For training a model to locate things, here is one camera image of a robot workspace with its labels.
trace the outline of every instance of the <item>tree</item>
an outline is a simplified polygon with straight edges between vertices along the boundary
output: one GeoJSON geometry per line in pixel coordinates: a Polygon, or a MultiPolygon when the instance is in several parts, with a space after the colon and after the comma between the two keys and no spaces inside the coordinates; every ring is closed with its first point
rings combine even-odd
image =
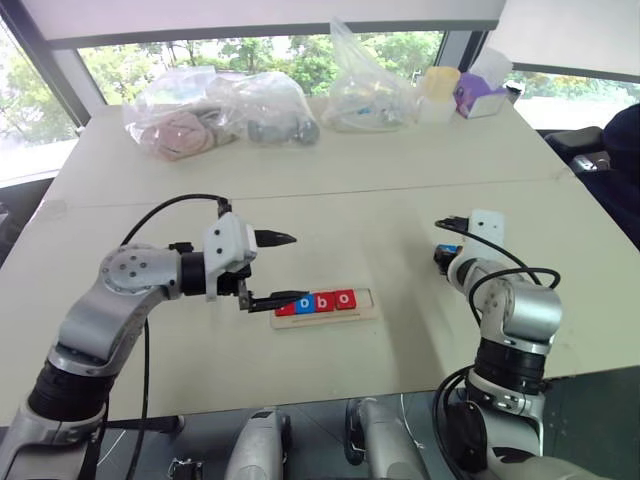
{"type": "Polygon", "coordinates": [[[75,137],[75,126],[51,90],[22,52],[9,59],[6,84],[0,90],[0,134],[28,144],[75,137]]]}
{"type": "Polygon", "coordinates": [[[338,74],[328,35],[291,37],[293,62],[288,74],[307,95],[325,95],[338,74]]]}
{"type": "Polygon", "coordinates": [[[107,103],[132,102],[163,68],[135,44],[89,48],[80,52],[107,103]]]}
{"type": "Polygon", "coordinates": [[[176,51],[173,49],[174,42],[165,42],[165,47],[169,52],[169,58],[171,59],[171,66],[175,67],[178,63],[178,57],[176,56],[176,51]]]}
{"type": "Polygon", "coordinates": [[[384,68],[413,81],[434,64],[441,41],[440,32],[397,32],[368,36],[363,44],[376,53],[384,68]]]}
{"type": "Polygon", "coordinates": [[[273,42],[270,38],[230,38],[221,40],[220,53],[229,59],[229,68],[253,75],[270,70],[273,42]]]}
{"type": "Polygon", "coordinates": [[[635,83],[521,71],[511,72],[507,78],[525,85],[522,96],[524,99],[556,97],[567,100],[602,100],[606,98],[629,105],[640,101],[640,85],[635,83]]]}
{"type": "Polygon", "coordinates": [[[195,41],[195,40],[182,40],[179,42],[170,42],[172,44],[172,47],[179,47],[179,48],[183,48],[187,51],[187,54],[189,55],[189,59],[187,62],[187,65],[190,65],[192,67],[197,67],[199,65],[198,63],[198,59],[199,59],[199,51],[200,51],[200,42],[199,41],[195,41]]]}
{"type": "Polygon", "coordinates": [[[205,57],[204,55],[198,55],[196,57],[196,65],[201,67],[214,67],[217,71],[220,70],[229,70],[231,67],[229,66],[228,58],[219,58],[219,57],[205,57]]]}
{"type": "Polygon", "coordinates": [[[175,67],[175,61],[174,61],[175,52],[174,52],[174,57],[170,57],[168,62],[165,59],[165,49],[169,51],[169,48],[166,46],[165,43],[162,43],[162,42],[140,43],[139,47],[141,51],[146,52],[147,56],[151,58],[156,58],[160,63],[162,63],[162,65],[166,70],[168,70],[169,68],[175,67]]]}

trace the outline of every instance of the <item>purple box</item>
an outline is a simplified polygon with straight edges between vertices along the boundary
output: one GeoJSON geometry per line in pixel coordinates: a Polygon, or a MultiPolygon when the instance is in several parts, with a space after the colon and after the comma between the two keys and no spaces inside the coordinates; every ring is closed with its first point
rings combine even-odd
{"type": "Polygon", "coordinates": [[[473,73],[463,73],[453,92],[458,104],[458,113],[465,118],[495,115],[507,98],[507,90],[492,90],[482,77],[473,73]]]}

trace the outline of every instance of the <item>floor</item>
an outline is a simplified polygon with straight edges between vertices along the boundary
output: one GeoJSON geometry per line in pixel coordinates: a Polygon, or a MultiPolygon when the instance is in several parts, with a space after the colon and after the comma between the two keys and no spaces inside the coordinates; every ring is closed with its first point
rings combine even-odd
{"type": "MultiPolygon", "coordinates": [[[[432,479],[453,480],[434,444],[429,415],[431,393],[405,395],[407,420],[432,479]]],[[[379,397],[400,412],[399,395],[379,397]]],[[[346,400],[283,406],[291,416],[293,448],[287,478],[366,478],[365,464],[344,458],[342,429],[346,400]]],[[[204,479],[223,478],[235,438],[253,411],[237,410],[186,417],[175,438],[150,433],[136,479],[166,479],[171,460],[204,461],[204,479]]],[[[617,480],[640,478],[640,367],[555,380],[545,409],[545,454],[572,461],[617,480]]],[[[101,458],[122,430],[109,430],[101,458]]],[[[135,432],[124,434],[98,469],[98,480],[123,479],[135,432]]]]}

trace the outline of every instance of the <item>black cable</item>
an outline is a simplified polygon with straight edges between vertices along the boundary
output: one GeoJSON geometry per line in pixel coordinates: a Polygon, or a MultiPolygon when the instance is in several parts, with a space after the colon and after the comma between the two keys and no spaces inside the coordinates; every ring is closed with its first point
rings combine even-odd
{"type": "MultiPolygon", "coordinates": [[[[189,193],[186,195],[179,195],[174,198],[170,198],[169,200],[162,202],[157,207],[153,208],[149,211],[144,217],[140,219],[138,223],[136,223],[133,228],[129,231],[120,246],[127,245],[133,236],[138,233],[138,231],[158,212],[164,210],[178,202],[182,202],[185,200],[213,200],[218,202],[218,216],[221,216],[225,212],[231,211],[231,205],[229,204],[229,200],[224,197],[219,197],[218,195],[211,195],[208,193],[189,193]]],[[[140,459],[140,452],[142,450],[142,443],[144,441],[144,434],[147,425],[147,413],[149,410],[149,373],[150,373],[150,362],[149,362],[149,350],[150,350],[150,342],[149,342],[149,319],[145,318],[144,320],[144,380],[142,386],[142,413],[140,414],[140,423],[138,425],[138,436],[136,438],[136,444],[133,449],[133,455],[131,456],[131,461],[129,462],[129,470],[127,471],[126,480],[133,480],[133,477],[136,472],[136,468],[138,466],[138,460],[140,459]]]]}
{"type": "Polygon", "coordinates": [[[561,277],[557,271],[551,268],[540,268],[540,267],[508,268],[505,270],[499,270],[497,272],[493,272],[485,275],[476,283],[474,283],[471,289],[469,290],[469,306],[471,307],[471,313],[473,313],[473,318],[476,319],[476,323],[478,324],[478,326],[480,326],[480,323],[481,323],[480,314],[478,313],[478,309],[476,308],[476,304],[475,304],[475,295],[476,295],[476,292],[478,291],[478,288],[480,288],[484,283],[488,282],[489,280],[502,277],[503,275],[510,275],[513,273],[533,274],[534,272],[546,273],[546,274],[552,275],[553,282],[551,282],[551,284],[549,285],[549,288],[551,289],[556,288],[560,283],[561,277]]]}
{"type": "Polygon", "coordinates": [[[462,471],[460,470],[460,468],[458,467],[458,465],[456,464],[455,460],[449,454],[449,451],[447,450],[447,447],[445,446],[442,440],[442,435],[440,434],[440,419],[439,419],[438,411],[440,408],[439,404],[440,404],[440,397],[442,396],[442,391],[451,382],[454,382],[454,384],[460,383],[460,381],[464,379],[467,371],[470,368],[472,368],[472,365],[468,365],[459,370],[456,370],[447,378],[445,378],[444,381],[436,389],[433,396],[433,403],[431,404],[431,422],[433,423],[433,432],[435,434],[436,444],[438,445],[438,449],[440,450],[440,453],[442,453],[442,458],[444,458],[444,461],[447,463],[449,470],[451,470],[451,473],[453,473],[454,477],[456,477],[457,480],[465,480],[465,477],[462,471]]]}
{"type": "MultiPolygon", "coordinates": [[[[459,233],[460,235],[464,235],[465,237],[472,238],[475,241],[483,243],[486,246],[493,248],[497,252],[500,252],[502,255],[507,257],[509,260],[511,260],[513,263],[515,263],[519,267],[528,268],[527,265],[522,260],[520,260],[518,257],[516,257],[513,253],[509,252],[508,250],[505,250],[501,246],[496,245],[495,243],[490,242],[489,240],[486,240],[482,237],[479,237],[478,235],[475,235],[473,233],[467,232],[466,230],[461,230],[452,225],[449,225],[448,223],[446,223],[446,220],[436,221],[435,226],[438,228],[442,228],[443,230],[449,230],[450,232],[459,233]]],[[[540,279],[536,276],[534,272],[527,272],[527,273],[531,277],[531,280],[533,281],[533,283],[535,283],[536,285],[542,285],[542,283],[540,282],[540,279]]]]}
{"type": "Polygon", "coordinates": [[[460,376],[456,378],[453,382],[449,384],[449,386],[445,389],[444,394],[442,396],[442,406],[444,407],[444,416],[445,418],[449,417],[449,398],[451,394],[455,390],[455,388],[465,379],[465,377],[460,376]]]}
{"type": "Polygon", "coordinates": [[[102,416],[102,423],[100,424],[100,433],[98,434],[98,448],[102,445],[102,440],[104,440],[104,434],[107,432],[107,420],[109,418],[109,397],[104,402],[104,415],[102,416]]]}
{"type": "Polygon", "coordinates": [[[223,211],[231,210],[231,205],[229,204],[229,200],[224,197],[219,197],[218,195],[211,195],[209,193],[188,193],[186,195],[179,195],[177,197],[170,198],[166,202],[162,202],[160,205],[158,205],[157,207],[152,209],[149,213],[147,213],[144,217],[142,217],[140,221],[136,223],[134,227],[129,231],[127,236],[124,237],[124,240],[122,241],[120,246],[124,246],[127,243],[129,243],[133,238],[133,236],[136,233],[138,233],[138,230],[140,230],[143,227],[143,225],[147,223],[151,219],[151,217],[153,217],[160,210],[164,210],[168,206],[173,205],[174,203],[183,202],[184,200],[213,200],[215,202],[218,202],[218,206],[220,208],[219,210],[220,215],[223,211]]]}
{"type": "Polygon", "coordinates": [[[140,423],[138,424],[138,436],[136,445],[133,448],[133,455],[129,462],[129,470],[127,471],[127,480],[133,480],[138,468],[138,460],[142,451],[142,442],[144,441],[144,432],[147,427],[147,412],[149,409],[149,319],[144,320],[144,381],[142,386],[142,413],[140,414],[140,423]]]}

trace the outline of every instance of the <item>clear plastic bag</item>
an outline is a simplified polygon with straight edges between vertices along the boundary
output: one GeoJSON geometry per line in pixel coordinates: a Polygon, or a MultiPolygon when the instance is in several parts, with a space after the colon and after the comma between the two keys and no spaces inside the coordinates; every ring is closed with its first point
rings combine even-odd
{"type": "Polygon", "coordinates": [[[123,106],[125,129],[147,152],[177,160],[229,143],[226,111],[205,90],[216,78],[213,67],[170,70],[123,106]]]}
{"type": "Polygon", "coordinates": [[[413,124],[416,102],[408,81],[382,68],[351,30],[331,21],[340,75],[329,91],[323,123],[338,131],[389,131],[413,124]]]}
{"type": "Polygon", "coordinates": [[[230,130],[266,145],[312,145],[320,130],[300,85],[282,72],[259,73],[237,81],[217,77],[207,87],[230,130]]]}

